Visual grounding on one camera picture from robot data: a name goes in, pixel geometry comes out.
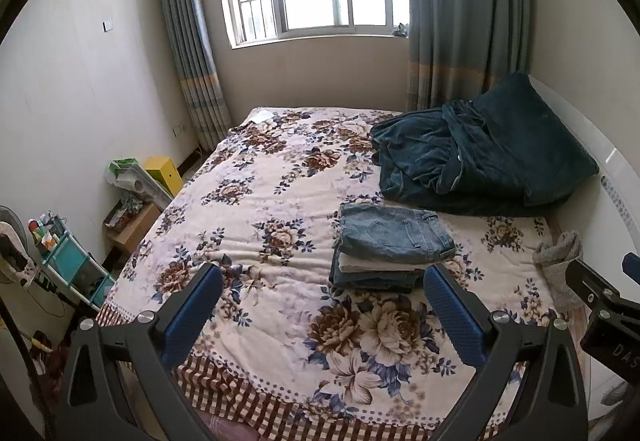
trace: metal screw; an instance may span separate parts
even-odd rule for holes
[[[566,322],[561,318],[556,318],[554,320],[554,327],[556,329],[560,329],[561,331],[564,331],[566,329]]]
[[[509,315],[504,311],[494,311],[492,317],[498,324],[506,324],[509,321]]]
[[[94,326],[94,321],[91,320],[90,318],[85,318],[80,323],[80,328],[82,329],[82,331],[89,331],[89,329],[91,329],[93,326]]]
[[[156,314],[153,311],[142,311],[138,315],[138,322],[141,324],[148,324],[155,316]]]

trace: window sill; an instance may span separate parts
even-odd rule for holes
[[[343,37],[378,37],[378,38],[399,38],[407,40],[405,36],[394,36],[381,33],[336,33],[332,35],[303,35],[287,38],[271,38],[265,40],[255,40],[253,42],[243,42],[242,44],[230,44],[231,49],[242,49],[245,47],[263,46],[264,44],[276,44],[278,42],[290,42],[292,40],[307,40],[310,38],[343,38]]]

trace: bed sheet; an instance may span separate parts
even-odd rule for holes
[[[328,283],[340,203],[387,204],[369,129],[393,113],[268,110],[272,120],[233,129],[162,213],[98,320],[157,310],[213,262],[223,296],[175,371],[194,407],[267,439],[426,439],[473,368],[460,362],[422,291],[357,293]],[[440,219],[457,248],[447,267],[464,288],[517,321],[546,325],[555,316],[531,262],[549,238],[543,218]],[[521,375],[516,366],[486,436],[504,420]]]

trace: blue gripper pad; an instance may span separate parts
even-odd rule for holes
[[[636,284],[640,284],[640,257],[631,252],[626,254],[622,259],[622,271]]]
[[[424,294],[462,363],[472,367],[484,365],[486,353],[482,329],[434,266],[424,272],[423,285]]]
[[[172,369],[187,359],[222,295],[223,286],[220,269],[212,265],[175,314],[164,333],[163,349],[160,353],[160,361],[167,369]]]

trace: curtain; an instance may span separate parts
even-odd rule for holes
[[[162,0],[180,85],[198,141],[214,150],[231,119],[209,43],[200,0]]]
[[[526,67],[530,0],[410,0],[410,111],[471,99]]]

